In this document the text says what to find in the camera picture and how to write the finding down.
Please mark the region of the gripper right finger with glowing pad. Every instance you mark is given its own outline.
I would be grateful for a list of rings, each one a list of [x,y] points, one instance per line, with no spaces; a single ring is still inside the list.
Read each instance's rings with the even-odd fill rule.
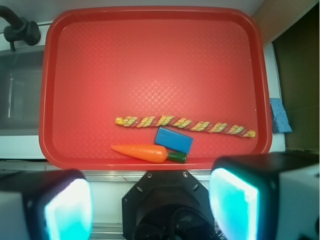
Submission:
[[[209,177],[213,217],[228,240],[317,240],[320,157],[303,151],[218,158]]]

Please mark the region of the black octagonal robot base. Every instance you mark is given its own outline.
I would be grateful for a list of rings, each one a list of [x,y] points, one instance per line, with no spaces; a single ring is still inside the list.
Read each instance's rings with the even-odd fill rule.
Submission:
[[[126,240],[220,240],[208,189],[187,170],[147,171],[122,198]]]

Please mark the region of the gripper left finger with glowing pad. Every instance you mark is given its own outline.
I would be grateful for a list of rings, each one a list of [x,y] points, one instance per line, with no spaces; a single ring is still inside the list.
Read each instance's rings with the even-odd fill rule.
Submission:
[[[0,178],[2,240],[88,240],[91,184],[76,169],[19,171]]]

